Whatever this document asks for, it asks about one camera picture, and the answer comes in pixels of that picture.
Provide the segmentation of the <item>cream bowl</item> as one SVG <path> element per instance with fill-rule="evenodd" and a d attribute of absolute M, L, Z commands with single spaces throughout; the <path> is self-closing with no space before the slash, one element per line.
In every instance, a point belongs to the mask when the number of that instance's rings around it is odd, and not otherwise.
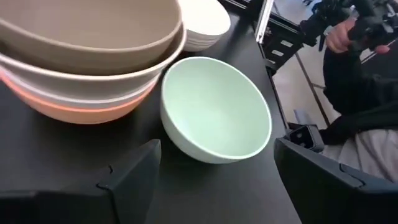
<path fill-rule="evenodd" d="M 157 64 L 138 72 L 121 75 L 89 76 L 56 72 L 25 62 L 22 57 L 0 44 L 0 68 L 9 72 L 12 79 L 51 94 L 89 100 L 116 98 L 128 95 L 158 77 L 180 52 L 187 40 L 184 25 L 174 37 Z"/>

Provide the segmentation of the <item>taupe bowl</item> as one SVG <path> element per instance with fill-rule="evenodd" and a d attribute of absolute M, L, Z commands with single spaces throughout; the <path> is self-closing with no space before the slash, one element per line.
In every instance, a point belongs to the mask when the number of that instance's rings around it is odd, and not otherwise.
<path fill-rule="evenodd" d="M 181 23 L 177 0 L 0 0 L 0 40 L 29 63 L 67 73 L 141 70 Z"/>

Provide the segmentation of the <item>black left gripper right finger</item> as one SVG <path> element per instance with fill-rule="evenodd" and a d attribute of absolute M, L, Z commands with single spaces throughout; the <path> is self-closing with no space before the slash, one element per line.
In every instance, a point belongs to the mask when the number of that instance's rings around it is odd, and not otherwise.
<path fill-rule="evenodd" d="M 274 160 L 302 224 L 398 224 L 398 184 L 278 138 Z"/>

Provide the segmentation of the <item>large white ribbed bowl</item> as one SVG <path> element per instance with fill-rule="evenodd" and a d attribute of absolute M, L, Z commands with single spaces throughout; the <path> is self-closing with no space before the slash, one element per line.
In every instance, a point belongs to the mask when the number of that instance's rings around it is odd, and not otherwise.
<path fill-rule="evenodd" d="M 215 45 L 229 31 L 231 19 L 218 0 L 177 0 L 187 30 L 184 51 L 199 52 Z"/>

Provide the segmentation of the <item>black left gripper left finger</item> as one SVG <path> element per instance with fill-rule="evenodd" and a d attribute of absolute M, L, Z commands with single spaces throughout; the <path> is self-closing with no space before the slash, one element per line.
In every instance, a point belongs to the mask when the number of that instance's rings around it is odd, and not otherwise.
<path fill-rule="evenodd" d="M 0 224 L 144 224 L 160 161 L 151 139 L 65 189 L 0 191 Z"/>

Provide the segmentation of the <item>person's hand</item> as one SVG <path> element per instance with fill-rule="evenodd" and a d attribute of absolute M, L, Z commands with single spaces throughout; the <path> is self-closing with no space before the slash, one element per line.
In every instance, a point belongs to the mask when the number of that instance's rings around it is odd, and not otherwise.
<path fill-rule="evenodd" d="M 340 22 L 329 31 L 326 36 L 326 46 L 334 53 L 343 53 L 348 51 L 351 41 L 348 32 L 354 27 L 356 19 L 353 17 Z"/>

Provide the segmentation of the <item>orange bowl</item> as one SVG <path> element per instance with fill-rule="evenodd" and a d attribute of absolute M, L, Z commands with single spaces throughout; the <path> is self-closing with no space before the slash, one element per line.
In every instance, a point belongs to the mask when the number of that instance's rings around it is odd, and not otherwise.
<path fill-rule="evenodd" d="M 6 72 L 0 74 L 2 82 L 26 105 L 33 110 L 59 121 L 73 124 L 101 124 L 119 119 L 137 108 L 156 86 L 157 80 L 146 88 L 145 92 L 136 100 L 128 101 L 125 104 L 105 109 L 80 109 L 67 106 L 60 106 L 42 100 L 17 87 L 9 78 Z"/>

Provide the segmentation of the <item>mint green bowl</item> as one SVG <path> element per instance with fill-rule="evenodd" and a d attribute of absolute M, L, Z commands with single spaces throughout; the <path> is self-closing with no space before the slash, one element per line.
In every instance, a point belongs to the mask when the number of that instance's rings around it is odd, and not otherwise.
<path fill-rule="evenodd" d="M 271 112 L 256 85 L 232 65 L 209 57 L 181 59 L 166 71 L 160 116 L 183 153 L 210 164 L 253 157 L 272 133 Z"/>

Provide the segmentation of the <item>person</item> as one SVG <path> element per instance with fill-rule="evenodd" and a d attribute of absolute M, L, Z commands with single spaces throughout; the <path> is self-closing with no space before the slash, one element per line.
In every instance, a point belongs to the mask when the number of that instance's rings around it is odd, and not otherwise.
<path fill-rule="evenodd" d="M 324 94 L 339 112 L 321 136 L 322 155 L 367 174 L 398 182 L 398 78 L 366 73 L 359 53 L 323 59 Z"/>

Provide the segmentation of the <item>silver aluminium post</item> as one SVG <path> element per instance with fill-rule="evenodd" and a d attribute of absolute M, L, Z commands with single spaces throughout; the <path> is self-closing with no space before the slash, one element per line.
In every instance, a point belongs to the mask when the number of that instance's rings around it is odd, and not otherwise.
<path fill-rule="evenodd" d="M 263 39 L 267 29 L 267 23 L 272 12 L 274 0 L 263 0 L 261 11 L 256 25 L 256 42 L 258 44 L 263 43 Z"/>

